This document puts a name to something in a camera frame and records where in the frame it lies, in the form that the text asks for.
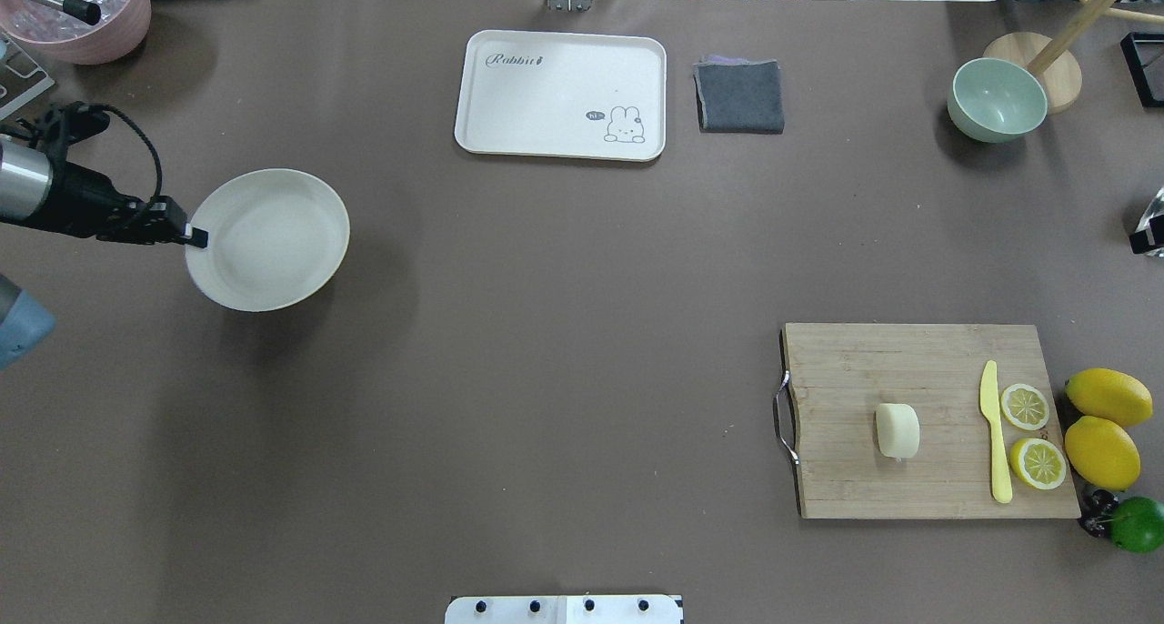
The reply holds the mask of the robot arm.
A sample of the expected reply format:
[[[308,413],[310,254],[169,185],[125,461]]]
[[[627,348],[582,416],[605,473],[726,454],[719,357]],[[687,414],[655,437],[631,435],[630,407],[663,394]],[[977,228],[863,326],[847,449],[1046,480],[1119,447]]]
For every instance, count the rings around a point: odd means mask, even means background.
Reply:
[[[106,132],[113,118],[146,144],[146,159],[132,159],[125,139],[95,148],[109,154],[105,172],[90,166],[95,153],[69,158],[72,147]],[[172,125],[157,146],[119,107],[72,102],[5,127],[3,268],[54,277],[74,290],[74,304],[100,305],[95,281],[115,272],[115,256],[84,260],[76,253],[81,242],[206,247],[208,234],[164,192],[163,150],[177,153],[177,193],[208,196],[208,179],[219,176],[210,147],[179,146]]]

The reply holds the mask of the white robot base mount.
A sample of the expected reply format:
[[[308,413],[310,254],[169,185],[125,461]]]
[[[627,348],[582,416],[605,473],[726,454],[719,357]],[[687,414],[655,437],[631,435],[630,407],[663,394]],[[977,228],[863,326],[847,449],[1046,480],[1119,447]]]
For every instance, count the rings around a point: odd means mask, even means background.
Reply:
[[[683,600],[667,594],[462,596],[445,623],[684,623]]]

